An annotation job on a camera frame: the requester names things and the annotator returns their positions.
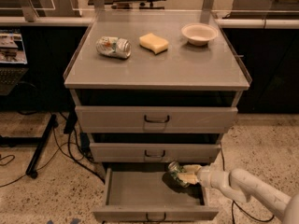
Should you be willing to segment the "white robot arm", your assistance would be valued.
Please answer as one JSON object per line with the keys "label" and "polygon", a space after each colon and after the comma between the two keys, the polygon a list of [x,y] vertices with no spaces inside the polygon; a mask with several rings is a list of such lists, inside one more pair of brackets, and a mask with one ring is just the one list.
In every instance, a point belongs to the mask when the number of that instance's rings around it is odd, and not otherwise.
{"label": "white robot arm", "polygon": [[201,165],[185,165],[184,169],[178,174],[184,182],[217,189],[236,202],[247,203],[254,197],[282,224],[299,224],[299,194],[290,197],[243,169],[226,172]]}

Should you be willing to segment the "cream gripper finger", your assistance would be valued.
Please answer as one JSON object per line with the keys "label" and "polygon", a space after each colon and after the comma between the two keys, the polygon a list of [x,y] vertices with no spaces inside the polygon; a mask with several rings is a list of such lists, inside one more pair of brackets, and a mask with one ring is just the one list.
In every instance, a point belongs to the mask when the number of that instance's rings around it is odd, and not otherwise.
{"label": "cream gripper finger", "polygon": [[193,184],[193,185],[199,182],[197,175],[193,173],[179,173],[178,178],[183,182]]}
{"label": "cream gripper finger", "polygon": [[187,164],[183,168],[187,173],[198,173],[202,166],[199,164]]}

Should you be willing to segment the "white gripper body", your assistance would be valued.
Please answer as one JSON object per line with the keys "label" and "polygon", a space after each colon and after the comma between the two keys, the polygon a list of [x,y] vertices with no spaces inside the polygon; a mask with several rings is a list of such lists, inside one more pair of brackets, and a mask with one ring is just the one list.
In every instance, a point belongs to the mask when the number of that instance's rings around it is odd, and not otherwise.
{"label": "white gripper body", "polygon": [[217,189],[222,194],[229,194],[232,190],[229,173],[225,171],[215,171],[209,166],[204,166],[197,173],[197,179],[202,187]]}

